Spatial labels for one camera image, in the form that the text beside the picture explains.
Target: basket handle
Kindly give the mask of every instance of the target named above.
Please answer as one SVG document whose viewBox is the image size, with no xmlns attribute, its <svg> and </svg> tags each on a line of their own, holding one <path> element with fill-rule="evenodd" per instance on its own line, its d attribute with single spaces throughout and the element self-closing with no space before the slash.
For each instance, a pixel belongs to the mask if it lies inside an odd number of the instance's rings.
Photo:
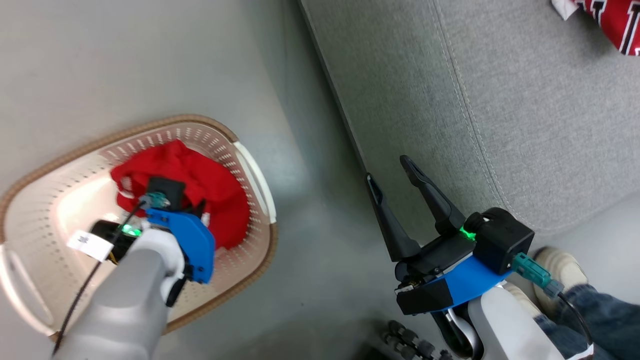
<svg viewBox="0 0 640 360">
<path fill-rule="evenodd" d="M 20 297 L 20 293 L 13 281 L 14 275 L 11 274 L 14 271 L 17 272 L 20 278 L 24 280 L 26 288 L 29 289 L 33 296 L 38 300 L 42 306 L 43 312 L 48 317 L 48 321 L 42 321 L 30 310 L 29 306 Z M 46 336 L 51 336 L 55 333 L 55 331 L 51 329 L 51 326 L 53 325 L 53 315 L 46 306 L 35 284 L 33 284 L 33 281 L 29 277 L 29 274 L 18 255 L 7 249 L 5 244 L 0 245 L 0 283 L 2 284 L 4 293 L 13 305 L 13 308 L 25 322 L 27 322 L 36 331 L 41 332 Z"/>
<path fill-rule="evenodd" d="M 255 162 L 253 156 L 251 156 L 251 153 L 249 153 L 249 150 L 247 150 L 246 147 L 244 147 L 244 145 L 240 142 L 234 142 L 234 145 L 249 166 L 249 169 L 251 170 L 251 174 L 249 175 L 256 180 L 258 187 L 260 188 L 259 190 L 262 194 L 262 200 L 265 202 L 265 205 L 267 207 L 267 216 L 269 217 L 269 221 L 271 222 L 271 224 L 275 223 L 276 206 L 273 202 L 273 197 L 271 196 L 269 185 L 267 185 L 267 180 L 264 178 L 264 175 L 262 174 L 258 163 Z"/>
</svg>

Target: blue jeans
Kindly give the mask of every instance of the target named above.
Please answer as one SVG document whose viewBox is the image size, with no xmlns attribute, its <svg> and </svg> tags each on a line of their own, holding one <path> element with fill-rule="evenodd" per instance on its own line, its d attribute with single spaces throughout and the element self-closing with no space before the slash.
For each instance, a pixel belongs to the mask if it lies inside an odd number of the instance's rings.
<svg viewBox="0 0 640 360">
<path fill-rule="evenodd" d="M 578 285 L 565 293 L 584 317 L 593 342 L 594 360 L 640 359 L 640 306 L 597 292 L 591 285 Z M 585 351 L 587 341 L 575 315 L 560 303 L 556 322 L 545 315 L 535 321 L 565 359 Z"/>
</svg>

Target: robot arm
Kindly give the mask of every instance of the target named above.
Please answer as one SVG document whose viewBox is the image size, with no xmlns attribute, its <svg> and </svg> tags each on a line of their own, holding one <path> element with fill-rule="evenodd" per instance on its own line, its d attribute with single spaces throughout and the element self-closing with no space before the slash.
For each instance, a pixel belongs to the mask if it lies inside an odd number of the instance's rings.
<svg viewBox="0 0 640 360">
<path fill-rule="evenodd" d="M 367 187 L 391 260 L 396 300 L 405 315 L 430 313 L 449 348 L 472 360 L 562 360 L 515 298 L 500 287 L 514 270 L 551 297 L 562 291 L 526 256 L 534 236 L 506 210 L 466 218 L 407 156 L 400 162 L 435 218 L 439 237 L 423 246 L 409 238 L 367 174 Z"/>
<path fill-rule="evenodd" d="M 157 178 L 152 186 L 157 192 L 141 201 L 150 225 L 95 290 L 54 360 L 151 359 L 186 281 L 211 280 L 215 239 L 180 211 L 184 187 Z"/>
<path fill-rule="evenodd" d="M 157 229 L 144 231 L 96 289 L 53 358 L 151 359 L 166 327 L 170 289 L 184 278 L 183 271 L 184 256 L 175 237 Z"/>
</svg>

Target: black cable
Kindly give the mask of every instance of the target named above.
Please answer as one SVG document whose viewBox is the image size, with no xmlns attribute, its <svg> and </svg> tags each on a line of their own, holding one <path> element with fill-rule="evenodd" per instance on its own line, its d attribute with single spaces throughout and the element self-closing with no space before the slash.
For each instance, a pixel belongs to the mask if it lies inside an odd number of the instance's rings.
<svg viewBox="0 0 640 360">
<path fill-rule="evenodd" d="M 115 243 L 116 242 L 116 240 L 118 239 L 118 236 L 120 236 L 120 233 L 122 232 L 122 228 L 124 227 L 124 225 L 127 225 L 127 223 L 131 220 L 131 218 L 138 212 L 138 210 L 140 210 L 140 208 L 144 204 L 145 204 L 145 201 L 141 201 L 141 202 L 138 203 L 138 205 L 136 205 L 133 208 L 133 210 L 131 211 L 131 213 L 129 213 L 127 218 L 125 218 L 124 221 L 121 222 L 120 225 L 118 226 L 118 228 L 113 232 L 113 235 L 112 235 L 111 239 L 109 240 L 110 243 Z M 71 303 L 71 306 L 69 307 L 69 310 L 67 311 L 67 315 L 65 316 L 65 320 L 62 321 L 62 326 L 60 327 L 60 332 L 58 332 L 58 339 L 56 340 L 56 345 L 53 347 L 53 354 L 51 354 L 52 357 L 60 349 L 60 345 L 62 344 L 62 339 L 64 338 L 65 330 L 67 330 L 67 325 L 69 324 L 69 320 L 71 320 L 71 316 L 73 315 L 74 310 L 76 309 L 76 306 L 78 305 L 78 302 L 80 301 L 80 297 L 82 297 L 82 294 L 84 293 L 84 290 L 89 285 L 89 282 L 91 281 L 92 277 L 95 275 L 95 273 L 100 268 L 100 265 L 102 265 L 102 262 L 98 261 L 98 263 L 95 265 L 93 270 L 91 270 L 91 272 L 89 273 L 89 276 L 84 281 L 84 284 L 82 284 L 82 286 L 80 286 L 80 290 L 78 290 L 78 294 L 76 295 L 76 298 Z"/>
<path fill-rule="evenodd" d="M 559 293 L 558 297 L 569 307 L 569 309 L 571 309 L 574 315 L 578 318 L 578 322 L 580 323 L 580 326 L 582 327 L 582 331 L 584 332 L 584 337 L 587 338 L 587 346 L 590 347 L 591 345 L 593 345 L 593 337 L 591 336 L 591 331 L 587 326 L 587 322 L 584 321 L 584 318 L 580 314 L 580 311 L 578 311 L 575 305 L 573 305 L 569 300 L 567 300 L 567 298 L 563 293 Z"/>
</svg>

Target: couch seam stitching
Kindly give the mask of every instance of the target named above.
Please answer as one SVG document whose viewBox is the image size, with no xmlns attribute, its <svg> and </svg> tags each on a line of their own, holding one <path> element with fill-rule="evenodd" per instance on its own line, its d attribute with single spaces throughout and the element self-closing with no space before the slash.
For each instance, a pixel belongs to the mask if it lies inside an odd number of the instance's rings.
<svg viewBox="0 0 640 360">
<path fill-rule="evenodd" d="M 435 4 L 435 0 L 432 0 L 433 6 L 434 8 L 436 8 L 436 4 Z M 487 185 L 489 186 L 489 190 L 491 190 L 491 193 L 493 195 L 493 199 L 495 200 L 496 204 L 500 205 L 500 201 L 498 200 L 498 197 L 495 194 L 495 191 L 497 191 L 498 189 L 496 188 L 495 184 L 492 185 L 491 181 L 489 181 L 489 176 L 487 175 L 487 172 L 489 171 L 489 168 L 486 166 L 486 161 L 482 161 L 480 159 L 480 154 L 478 154 L 478 149 L 476 149 L 476 145 L 478 148 L 480 148 L 479 143 L 477 142 L 477 140 L 474 138 L 473 134 L 472 134 L 472 129 L 469 125 L 471 119 L 467 120 L 467 116 L 465 115 L 465 110 L 462 107 L 462 101 L 460 100 L 460 95 L 458 95 L 458 89 L 456 89 L 456 81 L 453 80 L 453 73 L 451 71 L 451 67 L 449 66 L 449 60 L 447 60 L 447 54 L 445 52 L 445 46 L 442 42 L 443 38 L 444 38 L 444 31 L 445 29 L 438 29 L 438 21 L 436 21 L 435 19 L 435 15 L 433 13 L 433 10 L 431 9 L 431 7 L 429 7 L 429 11 L 431 12 L 431 18 L 433 20 L 433 25 L 436 29 L 437 35 L 438 35 L 438 41 L 440 42 L 440 48 L 442 50 L 442 57 L 444 58 L 445 64 L 447 64 L 447 70 L 449 71 L 449 78 L 451 79 L 451 84 L 453 85 L 453 91 L 456 94 L 456 97 L 458 98 L 458 105 L 460 106 L 460 112 L 462 113 L 462 117 L 465 120 L 465 126 L 467 127 L 467 132 L 469 133 L 469 137 L 471 138 L 471 143 L 472 146 L 474 148 L 474 152 L 476 154 L 476 158 L 478 160 L 478 162 L 480 163 L 480 167 L 482 168 L 483 174 L 484 174 L 484 179 L 486 180 Z"/>
<path fill-rule="evenodd" d="M 443 20 L 443 15 L 442 15 L 442 11 L 440 9 L 438 9 L 438 6 L 436 5 L 436 10 L 439 12 L 439 19 L 440 22 L 442 24 L 443 27 L 443 35 L 444 32 L 447 30 L 447 26 L 444 23 Z M 489 158 L 489 155 L 486 153 L 486 146 L 484 144 L 484 140 L 482 138 L 482 134 L 480 133 L 480 128 L 479 128 L 479 123 L 476 119 L 476 115 L 473 111 L 473 107 L 471 106 L 471 100 L 469 99 L 468 93 L 467 93 L 467 87 L 465 85 L 465 81 L 462 78 L 462 75 L 460 74 L 460 65 L 458 64 L 458 59 L 456 59 L 456 51 L 453 48 L 453 44 L 451 43 L 451 39 L 445 39 L 448 43 L 449 43 L 449 48 L 451 49 L 451 58 L 453 60 L 453 62 L 455 64 L 452 64 L 452 66 L 455 66 L 458 68 L 458 74 L 456 76 L 457 79 L 460 80 L 460 84 L 461 84 L 461 91 L 463 92 L 463 99 L 466 99 L 466 102 L 468 104 L 469 107 L 469 112 L 470 112 L 470 121 L 472 123 L 472 127 L 473 127 L 473 123 L 476 123 L 476 126 L 474 127 L 474 130 L 476 132 L 476 135 L 479 139 L 479 147 L 480 147 L 480 152 L 483 154 L 483 158 L 485 159 L 485 163 L 487 164 L 487 170 L 490 171 L 490 175 L 491 173 L 493 174 L 493 176 L 491 176 L 492 180 L 495 181 L 495 183 L 497 184 L 497 188 L 496 190 L 498 190 L 498 194 L 500 195 L 500 193 L 502 193 L 502 196 L 500 196 L 500 198 L 502 199 L 502 202 L 507 206 L 508 209 L 510 209 L 521 221 L 523 221 L 525 224 L 527 224 L 530 227 L 536 227 L 535 225 L 533 225 L 532 223 L 530 223 L 529 221 L 527 221 L 521 214 L 519 214 L 516 209 L 511 205 L 511 203 L 509 202 L 509 199 L 507 199 L 506 194 L 504 193 L 504 189 L 502 187 L 502 184 L 500 184 L 500 180 L 498 179 L 498 175 L 495 173 L 495 168 L 493 167 L 493 163 L 491 162 L 491 159 Z"/>
</svg>

